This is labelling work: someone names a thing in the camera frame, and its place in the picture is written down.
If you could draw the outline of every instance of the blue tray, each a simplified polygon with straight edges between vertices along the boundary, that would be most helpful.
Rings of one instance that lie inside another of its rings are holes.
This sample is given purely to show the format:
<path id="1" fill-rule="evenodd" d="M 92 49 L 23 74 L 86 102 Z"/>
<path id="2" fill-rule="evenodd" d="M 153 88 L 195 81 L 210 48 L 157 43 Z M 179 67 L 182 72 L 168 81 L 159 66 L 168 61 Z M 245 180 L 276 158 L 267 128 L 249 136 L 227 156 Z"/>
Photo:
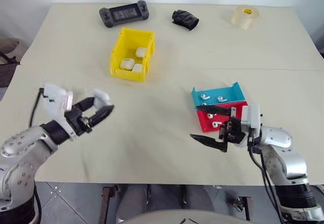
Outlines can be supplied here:
<path id="1" fill-rule="evenodd" d="M 203 100 L 200 98 L 202 94 L 205 94 L 206 96 L 210 96 L 210 98 Z M 193 88 L 191 95 L 195 106 L 202 105 L 203 103 L 207 103 L 207 105 L 209 104 L 213 105 L 213 104 L 226 104 L 226 103 L 245 101 L 245 97 L 242 93 L 241 88 L 239 87 L 238 82 L 234 83 L 233 86 L 231 87 L 223 87 L 223 88 L 198 91 L 198 92 L 196 92 L 196 90 Z M 227 99 L 227 101 L 223 103 L 218 102 L 217 98 L 219 96 L 222 96 L 224 99 Z"/>

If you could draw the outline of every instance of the table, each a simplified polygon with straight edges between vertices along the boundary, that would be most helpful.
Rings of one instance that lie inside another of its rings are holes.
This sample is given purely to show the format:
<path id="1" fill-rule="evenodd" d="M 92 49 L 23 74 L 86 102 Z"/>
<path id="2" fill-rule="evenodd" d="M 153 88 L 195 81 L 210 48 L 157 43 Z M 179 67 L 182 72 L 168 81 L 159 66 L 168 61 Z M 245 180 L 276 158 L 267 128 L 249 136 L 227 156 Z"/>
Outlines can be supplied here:
<path id="1" fill-rule="evenodd" d="M 112 4 L 54 4 L 0 102 L 0 138 L 28 125 L 37 90 L 46 82 L 73 90 L 74 101 L 108 92 L 115 109 L 89 135 L 65 142 L 41 166 L 37 181 L 261 185 L 246 149 L 226 154 L 199 144 L 202 133 L 190 92 L 239 81 L 259 103 L 264 125 L 295 138 L 311 184 L 324 183 L 324 63 L 292 8 L 258 7 L 255 27 L 228 23 L 236 6 L 150 4 L 150 18 L 125 27 L 155 31 L 146 82 L 109 75 L 109 55 L 122 26 L 104 27 L 98 11 Z M 187 31 L 173 10 L 200 19 Z M 42 104 L 35 124 L 47 122 Z"/>

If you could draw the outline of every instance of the black cable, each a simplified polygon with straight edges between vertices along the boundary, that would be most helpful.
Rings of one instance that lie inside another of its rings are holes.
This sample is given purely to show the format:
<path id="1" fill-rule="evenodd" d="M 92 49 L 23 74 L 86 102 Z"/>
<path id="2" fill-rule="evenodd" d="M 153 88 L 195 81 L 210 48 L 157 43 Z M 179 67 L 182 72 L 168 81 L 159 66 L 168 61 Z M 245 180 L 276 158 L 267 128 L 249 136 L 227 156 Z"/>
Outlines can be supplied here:
<path id="1" fill-rule="evenodd" d="M 41 98 L 41 95 L 43 95 L 44 93 L 44 88 L 43 87 L 40 87 L 39 90 L 38 90 L 38 94 L 37 94 L 37 97 L 36 97 L 36 101 L 34 103 L 34 106 L 33 106 L 33 109 L 32 109 L 32 112 L 31 112 L 31 116 L 30 116 L 30 120 L 29 120 L 29 127 L 32 127 L 32 121 L 33 121 L 33 118 L 34 118 L 34 114 L 35 114 L 35 111 L 36 111 L 36 108 L 37 108 L 37 105 L 38 105 L 38 102 L 39 102 L 39 99 Z M 35 195 L 35 199 L 36 199 L 36 203 L 37 203 L 37 208 L 38 208 L 38 219 L 37 219 L 37 223 L 36 224 L 41 224 L 41 219 L 42 219 L 42 206 L 41 206 L 41 201 L 39 200 L 39 196 L 38 196 L 38 192 L 37 192 L 37 189 L 36 189 L 36 183 L 34 181 L 34 195 Z"/>
<path id="2" fill-rule="evenodd" d="M 33 107 L 32 112 L 31 112 L 31 116 L 30 116 L 30 120 L 29 120 L 29 127 L 32 127 L 32 121 L 33 121 L 33 118 L 34 118 L 34 114 L 35 114 L 39 99 L 40 99 L 40 97 L 41 97 L 41 95 L 43 93 L 44 93 L 44 88 L 40 87 L 39 90 L 38 90 L 36 101 L 34 103 L 34 107 Z"/>
<path id="3" fill-rule="evenodd" d="M 39 196 L 37 193 L 37 187 L 36 187 L 36 183 L 34 181 L 35 184 L 35 188 L 34 188 L 34 194 L 35 194 L 35 199 L 36 199 L 36 203 L 37 203 L 37 208 L 38 208 L 38 219 L 36 224 L 41 224 L 41 219 L 42 219 L 42 206 L 41 206 L 41 201 L 39 200 Z"/>
<path id="4" fill-rule="evenodd" d="M 262 166 L 257 162 L 257 160 L 255 159 L 254 155 L 253 155 L 253 150 L 252 150 L 252 147 L 249 147 L 248 148 L 248 152 L 249 152 L 249 155 L 250 155 L 250 158 L 251 160 L 253 161 L 253 163 L 261 170 L 261 173 L 262 173 L 262 179 L 263 179 L 263 184 L 264 184 L 264 187 L 266 189 L 266 192 L 267 192 L 267 195 L 270 199 L 270 202 L 273 206 L 273 208 L 275 209 L 277 215 L 278 215 L 278 218 L 280 220 L 280 223 L 284 223 L 283 219 L 282 219 L 282 216 L 281 216 L 281 211 L 279 209 L 279 206 L 277 204 L 277 200 L 275 198 L 275 194 L 274 194 L 274 191 L 272 189 L 272 185 L 271 185 L 271 182 L 270 182 L 270 179 L 268 177 L 268 174 L 265 170 L 265 165 L 264 165 L 264 161 L 262 160 L 263 159 L 263 156 L 261 154 L 261 161 L 262 161 Z"/>

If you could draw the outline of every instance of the tape roll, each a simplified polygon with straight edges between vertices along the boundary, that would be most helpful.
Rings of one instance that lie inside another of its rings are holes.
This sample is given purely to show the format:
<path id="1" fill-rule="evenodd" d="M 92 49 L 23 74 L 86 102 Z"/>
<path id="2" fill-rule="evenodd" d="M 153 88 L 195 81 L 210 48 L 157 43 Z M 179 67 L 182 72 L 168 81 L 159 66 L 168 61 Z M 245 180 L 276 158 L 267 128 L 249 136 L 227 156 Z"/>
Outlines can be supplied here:
<path id="1" fill-rule="evenodd" d="M 237 7 L 231 19 L 231 24 L 237 28 L 247 30 L 253 26 L 258 17 L 258 9 L 248 5 L 241 5 Z"/>

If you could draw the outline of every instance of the yellow plastic bin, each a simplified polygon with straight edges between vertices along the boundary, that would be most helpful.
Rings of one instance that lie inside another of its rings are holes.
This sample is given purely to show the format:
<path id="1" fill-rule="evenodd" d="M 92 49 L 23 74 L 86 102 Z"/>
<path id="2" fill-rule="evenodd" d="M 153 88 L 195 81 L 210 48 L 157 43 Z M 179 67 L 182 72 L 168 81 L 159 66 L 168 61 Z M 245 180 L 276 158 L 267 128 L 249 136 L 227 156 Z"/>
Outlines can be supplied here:
<path id="1" fill-rule="evenodd" d="M 146 48 L 144 58 L 135 55 L 138 47 Z M 117 43 L 110 55 L 110 74 L 112 76 L 145 81 L 145 74 L 149 71 L 150 57 L 154 54 L 154 32 L 132 28 L 122 28 Z M 124 58 L 133 58 L 135 63 L 142 64 L 142 72 L 120 69 L 119 65 Z"/>

